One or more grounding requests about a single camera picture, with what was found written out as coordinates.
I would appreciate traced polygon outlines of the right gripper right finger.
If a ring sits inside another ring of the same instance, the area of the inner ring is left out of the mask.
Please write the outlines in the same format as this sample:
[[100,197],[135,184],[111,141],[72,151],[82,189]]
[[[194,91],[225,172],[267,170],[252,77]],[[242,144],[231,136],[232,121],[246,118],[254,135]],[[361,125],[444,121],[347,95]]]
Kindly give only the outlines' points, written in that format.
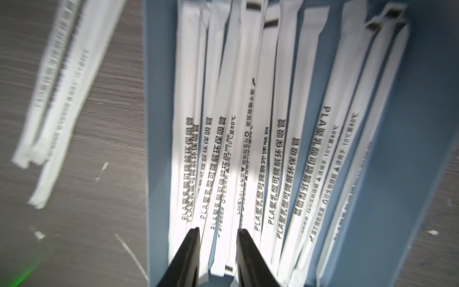
[[237,272],[240,287],[279,287],[246,229],[237,233]]

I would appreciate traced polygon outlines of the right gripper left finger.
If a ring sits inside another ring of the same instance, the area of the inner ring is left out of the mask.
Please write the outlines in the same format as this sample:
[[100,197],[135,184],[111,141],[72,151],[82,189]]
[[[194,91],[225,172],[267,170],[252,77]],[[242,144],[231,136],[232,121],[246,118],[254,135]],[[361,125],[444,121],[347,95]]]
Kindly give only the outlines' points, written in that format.
[[158,287],[197,287],[200,265],[200,229],[192,228],[179,247]]

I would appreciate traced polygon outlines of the pile straw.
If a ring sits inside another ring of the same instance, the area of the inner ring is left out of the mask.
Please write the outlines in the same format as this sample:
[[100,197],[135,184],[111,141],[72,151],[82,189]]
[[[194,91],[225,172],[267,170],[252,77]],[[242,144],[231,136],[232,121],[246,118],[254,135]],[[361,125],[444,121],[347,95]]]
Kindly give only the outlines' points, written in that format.
[[227,132],[225,147],[225,183],[222,193],[219,230],[216,249],[210,274],[225,276],[235,274],[235,225],[237,215],[238,183],[243,134],[247,106],[251,96],[251,80],[256,69],[255,58],[258,55],[259,37],[264,24],[266,1],[243,1],[240,16],[240,46],[234,74],[233,96],[229,112],[231,120]]

